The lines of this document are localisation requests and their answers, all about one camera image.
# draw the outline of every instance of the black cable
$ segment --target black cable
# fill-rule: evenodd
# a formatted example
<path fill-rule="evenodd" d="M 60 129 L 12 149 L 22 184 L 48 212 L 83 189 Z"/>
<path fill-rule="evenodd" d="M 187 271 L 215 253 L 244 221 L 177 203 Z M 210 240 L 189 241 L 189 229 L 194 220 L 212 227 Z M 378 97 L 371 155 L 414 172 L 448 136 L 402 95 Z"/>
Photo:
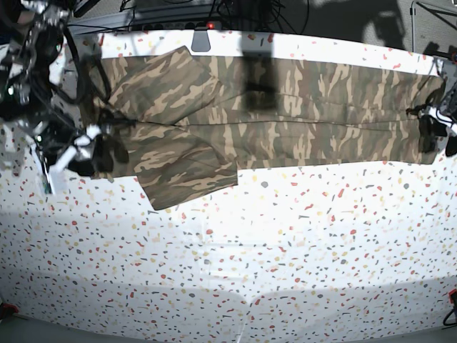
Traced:
<path fill-rule="evenodd" d="M 240 14 L 241 13 L 241 5 L 240 5 L 240 2 L 241 0 L 233 0 L 234 3 L 236 3 L 236 13 Z M 243 18 L 239 17 L 238 18 L 238 23 L 241 23 L 241 30 L 244 31 L 244 20 Z"/>
<path fill-rule="evenodd" d="M 120 29 L 117 27 L 106 27 L 106 26 L 94 26 L 94 25 L 82 25 L 82 24 L 68 24 L 67 26 L 79 26 L 79 27 L 90 27 L 93 29 L 103 29 L 107 31 L 114 31 L 114 32 L 127 32 L 126 29 Z"/>
<path fill-rule="evenodd" d="M 209 11 L 209 14 L 208 14 L 208 20 L 211 20 L 211 17 L 213 16 L 214 8 L 216 7 L 216 1 L 217 0 L 213 0 L 213 4 L 211 5 L 211 10 Z"/>
<path fill-rule="evenodd" d="M 38 84 L 38 81 L 34 78 L 34 75 L 29 77 L 29 83 L 31 90 L 35 94 L 36 98 L 48 109 L 48 111 L 54 114 L 62 123 L 67 125 L 70 129 L 77 130 L 74 125 L 73 119 L 71 119 L 64 113 L 60 113 L 58 110 L 53 108 L 53 106 L 50 105 L 49 101 L 46 100 L 46 96 L 43 96 L 43 94 L 41 93 L 44 90 Z"/>
<path fill-rule="evenodd" d="M 281 33 L 283 34 L 284 33 L 284 29 L 283 29 L 283 26 L 281 25 L 281 22 L 278 20 L 276 23 L 278 24 L 279 29 L 281 30 Z"/>
<path fill-rule="evenodd" d="M 81 61 L 79 60 L 78 49 L 73 40 L 73 36 L 70 34 L 68 28 L 64 29 L 64 36 L 66 38 L 66 43 L 69 46 L 71 57 L 73 58 L 74 66 L 78 73 L 78 81 L 76 83 L 76 98 L 71 98 L 65 91 L 60 89 L 57 85 L 50 83 L 51 89 L 56 92 L 58 96 L 62 98 L 65 102 L 72 105 L 80 104 L 83 98 L 86 96 L 88 91 L 88 80 L 89 75 L 85 75 L 81 67 Z"/>
<path fill-rule="evenodd" d="M 133 23 L 133 22 L 134 22 L 134 20 L 135 20 L 135 16 L 136 16 L 136 12 L 135 12 L 135 10 L 136 10 L 136 6 L 132 6 L 132 7 L 131 7 L 131 9 L 133 9 L 133 10 L 134 10 L 134 14 L 133 14 L 133 16 L 131 17 L 131 19 L 130 19 L 130 21 L 129 21 L 129 25 L 127 26 L 127 31 L 130 31 L 130 26 L 131 26 L 131 23 Z"/>
<path fill-rule="evenodd" d="M 121 6 L 119 7 L 119 12 L 125 11 L 126 10 L 126 6 L 130 1 L 131 0 L 122 0 Z"/>
<path fill-rule="evenodd" d="M 254 18 L 254 5 L 256 4 L 256 0 L 251 0 L 250 2 L 249 1 L 246 1 L 249 3 L 249 7 L 247 8 L 247 15 L 248 15 L 248 18 Z M 257 21 L 260 23 L 260 25 L 262 25 L 262 19 L 261 19 L 261 16 L 262 14 L 264 13 L 264 10 L 262 9 L 262 6 L 259 6 L 259 9 L 258 11 L 256 12 L 257 16 L 256 16 L 256 19 Z M 249 22 L 249 26 L 248 26 L 248 30 L 247 31 L 254 31 L 253 30 L 253 24 L 254 22 L 253 21 L 248 21 Z"/>
<path fill-rule="evenodd" d="M 219 15 L 218 20 L 222 23 L 222 29 L 225 28 L 225 29 L 232 30 L 233 29 L 233 22 L 232 22 L 231 14 L 225 15 L 225 14 L 221 13 L 220 8 L 221 8 L 221 6 L 223 4 L 225 4 L 225 1 L 221 1 L 219 6 L 216 8 L 216 13 Z"/>
<path fill-rule="evenodd" d="M 256 27 L 255 31 L 261 31 L 268 26 L 268 24 L 266 23 L 266 20 L 265 20 L 265 14 L 266 14 L 265 11 L 260 10 L 260 12 L 258 14 L 260 16 L 260 18 L 259 18 L 260 23 Z"/>
<path fill-rule="evenodd" d="M 101 65 L 100 59 L 92 57 L 91 62 L 96 67 L 96 69 L 98 70 L 98 72 L 100 74 L 101 81 L 105 88 L 105 94 L 103 94 L 100 91 L 100 89 L 93 82 L 91 82 L 92 89 L 94 90 L 95 95 L 97 95 L 97 97 L 100 98 L 100 100 L 102 100 L 103 103 L 108 104 L 109 99 L 111 98 L 111 85 L 109 84 L 108 75 L 106 75 L 105 69 Z"/>
<path fill-rule="evenodd" d="M 283 21 L 287 24 L 288 27 L 291 28 L 292 32 L 294 34 L 298 34 L 297 31 L 295 31 L 295 29 L 292 27 L 291 23 L 288 22 L 288 20 L 286 18 L 284 18 L 284 16 L 282 14 L 278 14 L 278 16 L 283 19 Z"/>
<path fill-rule="evenodd" d="M 228 13 L 228 22 L 230 23 L 230 29 L 232 29 L 232 27 L 233 27 L 233 22 L 232 22 L 232 20 L 231 20 L 230 8 L 229 8 L 229 6 L 228 6 L 228 4 L 227 4 L 227 0 L 223 0 L 222 2 L 226 5 L 226 9 L 227 9 L 227 13 Z"/>
<path fill-rule="evenodd" d="M 281 14 L 281 9 L 285 9 L 286 7 L 279 1 L 274 1 L 274 3 L 278 6 L 278 13 L 276 14 L 275 18 L 269 22 L 267 22 L 266 24 L 272 24 L 274 22 L 276 22 L 279 26 L 281 26 L 281 24 L 279 23 L 279 14 Z"/>
<path fill-rule="evenodd" d="M 250 21 L 250 22 L 253 22 L 253 23 L 259 23 L 259 24 L 272 24 L 274 23 L 277 19 L 278 19 L 278 16 L 276 15 L 276 18 L 274 18 L 273 20 L 271 21 L 267 21 L 267 22 L 262 22 L 262 20 L 257 20 L 257 19 L 252 19 L 252 18 L 248 18 L 248 17 L 245 17 L 245 16 L 234 16 L 232 14 L 230 14 L 230 16 L 227 16 L 225 14 L 223 14 L 221 12 L 221 7 L 222 5 L 224 4 L 225 0 L 221 1 L 218 5 L 218 7 L 216 8 L 216 12 L 217 14 L 222 18 L 222 19 L 243 19 L 243 20 L 246 20 L 246 21 Z"/>
<path fill-rule="evenodd" d="M 192 2 L 193 0 L 185 0 L 185 1 L 168 1 L 168 0 L 162 0 L 163 2 L 166 2 L 167 4 L 172 4 L 172 5 L 181 5 L 181 4 L 187 4 L 188 2 Z"/>
<path fill-rule="evenodd" d="M 305 33 L 306 26 L 308 25 L 309 11 L 311 10 L 311 7 L 309 6 L 309 0 L 306 0 L 306 4 L 307 4 L 307 8 L 308 8 L 308 10 L 306 11 L 306 20 L 305 20 L 305 24 L 303 25 L 303 28 L 300 31 L 300 34 Z"/>
<path fill-rule="evenodd" d="M 457 309 L 452 309 L 443 319 L 443 325 L 445 327 L 457 327 L 457 322 L 455 323 L 448 323 L 448 319 L 452 316 L 452 314 L 456 314 L 457 316 Z"/>

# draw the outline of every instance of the metal frame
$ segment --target metal frame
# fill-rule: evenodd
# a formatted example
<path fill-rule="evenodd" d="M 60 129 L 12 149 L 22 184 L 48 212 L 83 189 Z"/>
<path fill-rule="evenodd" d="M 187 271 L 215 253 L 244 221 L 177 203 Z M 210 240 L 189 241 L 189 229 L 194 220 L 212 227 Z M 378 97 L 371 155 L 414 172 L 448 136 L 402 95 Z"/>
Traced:
<path fill-rule="evenodd" d="M 147 9 L 136 9 L 135 12 L 130 10 L 107 16 L 74 20 L 70 24 L 104 26 L 114 29 L 129 25 L 163 23 L 165 21 L 192 21 L 195 18 L 206 18 L 210 10 L 211 4 L 156 6 Z M 93 32 L 94 29 L 90 27 L 70 26 L 70 31 L 72 34 L 87 34 Z"/>
<path fill-rule="evenodd" d="M 417 4 L 423 4 L 423 5 L 427 5 L 430 7 L 434 7 L 436 9 L 447 11 L 448 13 L 451 13 L 451 14 L 457 14 L 457 9 L 454 9 L 452 7 L 439 6 L 439 5 L 433 4 L 429 1 L 414 0 L 411 3 L 411 21 L 412 21 L 412 25 L 413 25 L 413 52 L 416 52 L 416 5 Z"/>

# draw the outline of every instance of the speckled white surface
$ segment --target speckled white surface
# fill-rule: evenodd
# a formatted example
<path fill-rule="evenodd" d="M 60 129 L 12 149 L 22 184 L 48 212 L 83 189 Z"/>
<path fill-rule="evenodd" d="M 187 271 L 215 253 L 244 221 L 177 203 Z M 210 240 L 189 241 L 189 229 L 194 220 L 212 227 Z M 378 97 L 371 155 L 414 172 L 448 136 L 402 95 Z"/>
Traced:
<path fill-rule="evenodd" d="M 237 55 L 240 41 L 259 49 L 268 34 L 210 38 L 210 54 Z M 113 57 L 189 39 L 156 31 L 97 44 Z M 273 45 L 273 57 L 433 67 L 329 39 L 275 35 Z M 342 342 L 436 327 L 457 284 L 456 163 L 244 170 L 237 187 L 156 212 L 133 177 L 68 173 L 67 193 L 43 197 L 26 154 L 18 177 L 1 172 L 0 288 L 23 315 L 162 342 Z"/>

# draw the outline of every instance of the table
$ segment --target table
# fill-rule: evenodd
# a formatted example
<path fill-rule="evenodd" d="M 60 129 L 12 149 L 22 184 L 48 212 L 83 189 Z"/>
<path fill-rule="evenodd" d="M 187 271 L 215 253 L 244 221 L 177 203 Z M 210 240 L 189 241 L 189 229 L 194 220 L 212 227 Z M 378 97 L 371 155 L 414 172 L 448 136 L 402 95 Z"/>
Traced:
<path fill-rule="evenodd" d="M 190 49 L 192 37 L 104 34 L 79 47 L 143 56 Z M 209 38 L 210 55 L 437 72 L 429 56 L 348 41 Z M 54 81 L 68 83 L 65 64 L 62 54 Z M 65 194 L 42 196 L 25 157 L 20 176 L 0 177 L 0 292 L 22 315 L 161 342 L 346 342 L 438 327 L 450 310 L 457 159 L 443 153 L 427 166 L 242 170 L 237 187 L 159 212 L 134 177 L 69 172 Z"/>

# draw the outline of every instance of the wire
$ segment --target wire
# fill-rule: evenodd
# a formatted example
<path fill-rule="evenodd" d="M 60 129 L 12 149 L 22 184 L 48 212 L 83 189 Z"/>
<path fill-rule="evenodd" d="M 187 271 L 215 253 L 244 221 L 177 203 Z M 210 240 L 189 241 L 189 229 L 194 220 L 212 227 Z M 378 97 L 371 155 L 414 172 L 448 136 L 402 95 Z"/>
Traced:
<path fill-rule="evenodd" d="M 308 7 L 308 11 L 306 11 L 306 20 L 305 20 L 305 24 L 303 25 L 303 28 L 301 29 L 300 34 L 304 34 L 304 33 L 305 33 L 306 26 L 308 25 L 309 12 L 310 12 L 310 10 L 311 10 L 311 7 L 309 6 L 309 0 L 306 0 L 306 5 L 307 5 L 307 7 Z"/>
<path fill-rule="evenodd" d="M 209 11 L 209 14 L 208 14 L 208 20 L 210 20 L 211 17 L 213 16 L 214 8 L 216 7 L 216 1 L 217 0 L 213 0 L 213 4 L 211 5 L 211 10 Z"/>
<path fill-rule="evenodd" d="M 126 6 L 130 1 L 131 0 L 122 0 L 121 6 L 119 7 L 119 12 L 125 11 Z"/>
<path fill-rule="evenodd" d="M 228 4 L 227 4 L 227 1 L 223 0 L 222 2 L 226 5 L 226 10 L 227 10 L 227 13 L 228 13 L 228 22 L 230 23 L 230 29 L 231 29 L 232 26 L 233 26 L 233 22 L 232 22 L 232 20 L 231 20 L 230 8 L 229 8 L 229 6 L 228 6 Z"/>
<path fill-rule="evenodd" d="M 276 22 L 279 26 L 281 25 L 279 23 L 279 14 L 281 13 L 281 9 L 285 9 L 286 7 L 280 2 L 280 1 L 275 1 L 274 3 L 277 4 L 278 6 L 278 13 L 276 14 L 275 18 L 269 22 L 267 22 L 266 24 L 272 24 L 274 22 Z"/>
<path fill-rule="evenodd" d="M 284 29 L 283 29 L 283 26 L 281 25 L 281 22 L 278 20 L 277 21 L 277 24 L 279 26 L 279 29 L 281 30 L 281 33 L 283 34 L 284 33 Z"/>
<path fill-rule="evenodd" d="M 105 94 L 103 94 L 100 89 L 95 85 L 93 81 L 91 81 L 92 89 L 94 90 L 95 95 L 97 95 L 100 100 L 102 100 L 103 103 L 108 104 L 109 99 L 111 98 L 111 85 L 109 83 L 109 78 L 108 75 L 105 72 L 105 69 L 103 68 L 103 65 L 101 64 L 100 59 L 96 59 L 95 57 L 91 57 L 91 62 L 92 64 L 96 67 L 96 69 L 99 71 L 101 81 L 104 86 L 104 91 Z"/>
<path fill-rule="evenodd" d="M 73 40 L 73 36 L 70 34 L 70 31 L 68 28 L 64 29 L 64 36 L 66 38 L 66 43 L 69 46 L 70 52 L 71 52 L 71 57 L 73 58 L 74 66 L 76 67 L 76 71 L 78 73 L 78 81 L 76 84 L 76 98 L 73 99 L 71 98 L 65 91 L 60 89 L 58 86 L 55 84 L 50 84 L 51 89 L 57 93 L 65 102 L 68 104 L 72 105 L 77 105 L 80 104 L 84 97 L 86 96 L 86 93 L 88 91 L 88 81 L 90 80 L 89 75 L 85 75 L 82 67 L 81 67 L 81 61 L 79 60 L 79 54 L 78 54 L 78 49 L 76 48 L 76 44 Z"/>
<path fill-rule="evenodd" d="M 133 23 L 134 20 L 135 20 L 135 18 L 136 18 L 136 17 L 135 17 L 135 15 L 136 15 L 136 12 L 135 12 L 136 6 L 132 6 L 131 9 L 134 10 L 134 15 L 131 17 L 131 19 L 130 19 L 130 21 L 129 21 L 129 25 L 127 26 L 127 31 L 130 31 L 131 23 Z"/>
<path fill-rule="evenodd" d="M 193 0 L 185 0 L 185 1 L 178 1 L 178 2 L 173 2 L 173 1 L 168 1 L 168 0 L 162 0 L 162 1 L 166 2 L 167 4 L 181 5 L 181 4 L 187 4 L 189 2 L 192 2 Z"/>
<path fill-rule="evenodd" d="M 94 26 L 94 25 L 82 25 L 82 24 L 69 24 L 67 26 L 79 26 L 79 27 L 89 27 L 93 29 L 103 29 L 107 31 L 114 31 L 114 32 L 127 32 L 126 29 L 121 29 L 119 27 L 106 27 L 106 26 Z"/>
<path fill-rule="evenodd" d="M 268 22 L 264 23 L 262 20 L 253 19 L 253 18 L 248 18 L 248 17 L 246 17 L 246 16 L 240 16 L 240 15 L 238 15 L 238 16 L 232 16 L 232 15 L 227 16 L 227 15 L 225 15 L 225 14 L 223 14 L 223 13 L 221 12 L 221 7 L 222 7 L 222 5 L 224 4 L 225 1 L 226 1 L 226 0 L 223 0 L 223 1 L 218 5 L 218 7 L 217 7 L 217 9 L 216 9 L 218 15 L 219 15 L 221 18 L 223 18 L 223 19 L 227 19 L 227 18 L 230 18 L 230 19 L 243 19 L 243 20 L 246 20 L 246 21 L 250 21 L 250 22 L 253 22 L 253 23 L 260 23 L 260 24 L 272 24 L 272 23 L 274 23 L 274 22 L 277 20 L 277 18 L 275 18 L 275 19 L 273 19 L 272 21 L 268 21 Z"/>
<path fill-rule="evenodd" d="M 287 20 L 286 18 L 284 18 L 284 16 L 283 16 L 282 14 L 278 14 L 278 16 L 279 16 L 281 19 L 283 19 L 283 21 L 287 24 L 288 27 L 291 28 L 291 30 L 292 30 L 292 32 L 293 32 L 294 34 L 298 34 L 297 31 L 295 31 L 295 29 L 292 27 L 291 23 L 289 23 L 288 20 Z"/>
<path fill-rule="evenodd" d="M 29 77 L 29 82 L 31 86 L 31 90 L 35 94 L 36 98 L 52 113 L 54 114 L 60 121 L 62 121 L 65 125 L 67 125 L 70 129 L 76 130 L 76 127 L 74 126 L 74 122 L 71 118 L 69 118 L 67 115 L 63 113 L 59 113 L 53 106 L 50 105 L 50 103 L 43 97 L 43 94 L 41 91 L 43 89 L 40 87 L 38 84 L 37 80 L 35 80 L 34 77 Z"/>
<path fill-rule="evenodd" d="M 235 9 L 236 13 L 241 13 L 242 7 L 240 5 L 240 0 L 233 0 L 233 2 L 236 3 L 236 9 Z M 241 30 L 244 31 L 244 20 L 243 19 L 239 20 L 239 19 L 238 19 L 238 23 L 241 24 Z"/>
<path fill-rule="evenodd" d="M 222 14 L 222 13 L 221 13 L 221 7 L 222 7 L 223 4 L 226 5 L 226 9 L 227 9 L 227 11 L 228 11 L 228 16 L 226 16 L 225 14 Z M 219 5 L 218 5 L 217 8 L 216 8 L 216 13 L 217 13 L 222 19 L 225 19 L 225 18 L 228 17 L 228 20 L 230 21 L 230 25 L 232 25 L 232 22 L 231 22 L 232 16 L 231 16 L 231 13 L 230 13 L 230 11 L 229 11 L 229 6 L 227 5 L 226 0 L 222 0 L 222 1 L 219 3 Z"/>
<path fill-rule="evenodd" d="M 457 317 L 457 309 L 452 309 L 445 317 L 444 317 L 444 320 L 443 320 L 443 325 L 445 327 L 457 327 L 457 322 L 455 323 L 448 323 L 448 319 L 452 316 L 452 314 L 455 314 L 456 317 Z"/>

